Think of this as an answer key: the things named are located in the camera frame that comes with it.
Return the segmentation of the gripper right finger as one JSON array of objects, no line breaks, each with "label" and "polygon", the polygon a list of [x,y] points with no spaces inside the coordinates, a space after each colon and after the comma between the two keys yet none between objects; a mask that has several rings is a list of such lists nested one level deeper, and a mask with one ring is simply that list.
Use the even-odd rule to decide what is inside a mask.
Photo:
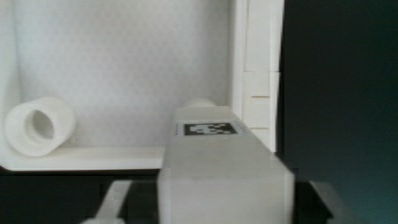
[{"label": "gripper right finger", "polygon": [[326,224],[348,224],[348,208],[332,185],[326,182],[310,181],[310,187],[330,212]]}]

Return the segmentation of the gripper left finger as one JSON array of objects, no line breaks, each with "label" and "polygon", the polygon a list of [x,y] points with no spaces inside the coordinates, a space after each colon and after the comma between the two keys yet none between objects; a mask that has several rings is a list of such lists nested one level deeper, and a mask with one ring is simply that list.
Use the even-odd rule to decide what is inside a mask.
[{"label": "gripper left finger", "polygon": [[111,182],[99,209],[92,218],[85,219],[80,224],[124,224],[119,212],[127,196],[131,181],[117,180]]}]

